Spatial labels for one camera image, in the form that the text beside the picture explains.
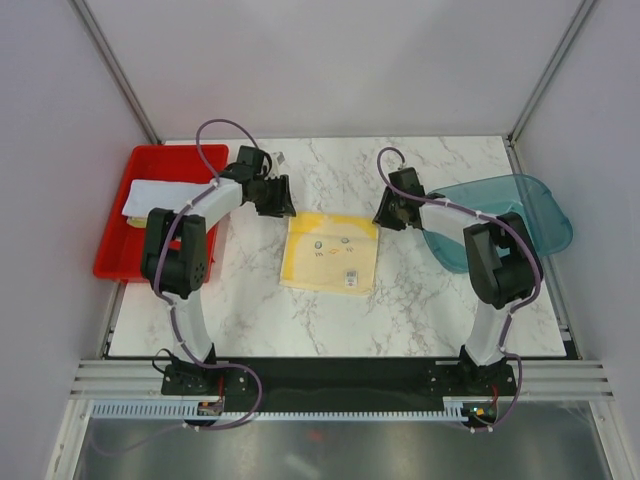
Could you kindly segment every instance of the white cloth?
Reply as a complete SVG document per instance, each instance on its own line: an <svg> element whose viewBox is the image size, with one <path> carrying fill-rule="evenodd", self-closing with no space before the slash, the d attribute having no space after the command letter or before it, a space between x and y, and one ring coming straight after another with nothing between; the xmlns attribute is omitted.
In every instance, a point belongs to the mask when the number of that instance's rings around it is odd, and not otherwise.
<svg viewBox="0 0 640 480"><path fill-rule="evenodd" d="M134 180L122 214L125 217L147 218L154 208L178 212L209 186L210 184Z"/></svg>

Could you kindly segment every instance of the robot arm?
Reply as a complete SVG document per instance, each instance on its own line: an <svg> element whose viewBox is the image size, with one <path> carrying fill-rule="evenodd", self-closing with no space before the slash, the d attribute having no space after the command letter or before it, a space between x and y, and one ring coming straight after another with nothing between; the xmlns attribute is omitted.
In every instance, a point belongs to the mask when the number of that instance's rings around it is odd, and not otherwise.
<svg viewBox="0 0 640 480"><path fill-rule="evenodd" d="M172 246L167 252L160 274L160 291L173 300L178 330L191 353L201 362L215 363L215 348L207 334L200 301L200 287L209 265L207 232L222 217L246 202L254 204L258 215L283 217L296 214L289 178L287 175L270 178L270 170L271 158L266 152L240 147L236 162L220 172L217 188L197 203L196 213L182 217L172 239L179 238L180 245ZM157 208L147 218L141 270L150 282L155 278L160 253L175 217L175 212ZM191 363L178 345L175 334L173 353L180 362Z"/></svg>
<svg viewBox="0 0 640 480"><path fill-rule="evenodd" d="M405 168L389 175L392 185L409 194L424 197L425 191L413 168ZM442 198L441 195L427 197ZM497 217L526 242L533 253L538 269L540 261L527 228L516 213ZM471 376L499 364L504 355L500 345L507 311L518 299L529 297L535 280L531 265L515 240L500 227L470 217L442 205L425 204L406 199L385 189L374 223L393 230L407 226L426 229L463 245L467 253L471 285L478 295L475 321L469 339L461 348L463 368Z"/></svg>

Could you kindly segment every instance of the gray floor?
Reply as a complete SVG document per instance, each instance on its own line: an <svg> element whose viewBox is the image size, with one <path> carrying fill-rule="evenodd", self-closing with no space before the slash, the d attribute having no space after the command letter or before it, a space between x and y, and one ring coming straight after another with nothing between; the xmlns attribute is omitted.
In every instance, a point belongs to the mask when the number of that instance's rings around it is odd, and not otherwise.
<svg viewBox="0 0 640 480"><path fill-rule="evenodd" d="M167 422L92 420L103 449ZM586 406L518 405L492 434L392 422L254 422L226 432L177 430L125 455L84 449L80 479L609 479Z"/></svg>

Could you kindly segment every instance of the yellow paper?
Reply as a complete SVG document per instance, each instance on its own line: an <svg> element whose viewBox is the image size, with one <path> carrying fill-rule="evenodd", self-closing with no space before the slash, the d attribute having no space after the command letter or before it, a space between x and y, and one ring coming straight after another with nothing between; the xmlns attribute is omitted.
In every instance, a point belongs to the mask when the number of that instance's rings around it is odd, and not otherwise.
<svg viewBox="0 0 640 480"><path fill-rule="evenodd" d="M367 295L377 254L378 228L371 218L302 212L289 220L280 283Z"/></svg>

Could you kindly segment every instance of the red wire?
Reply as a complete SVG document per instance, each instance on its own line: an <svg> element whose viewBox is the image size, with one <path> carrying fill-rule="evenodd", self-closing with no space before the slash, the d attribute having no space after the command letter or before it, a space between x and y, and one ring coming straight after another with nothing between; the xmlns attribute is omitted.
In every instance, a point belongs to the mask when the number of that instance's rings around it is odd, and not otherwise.
<svg viewBox="0 0 640 480"><path fill-rule="evenodd" d="M498 403L498 387L496 387L495 385L491 385L491 390L493 390L493 400L491 401L491 406L489 407L490 409L496 406L496 403Z"/></svg>

